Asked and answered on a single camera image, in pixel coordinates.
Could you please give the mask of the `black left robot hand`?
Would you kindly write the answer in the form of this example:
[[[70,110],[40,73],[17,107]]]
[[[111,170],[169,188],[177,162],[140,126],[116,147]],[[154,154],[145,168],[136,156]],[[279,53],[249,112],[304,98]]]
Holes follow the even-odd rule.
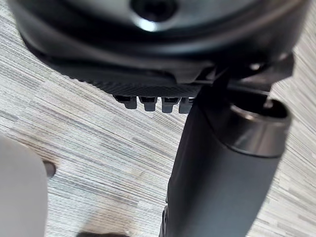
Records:
[[[127,109],[187,120],[162,237],[244,237],[272,184],[292,115],[269,99],[293,74],[309,0],[10,0],[50,68]]]

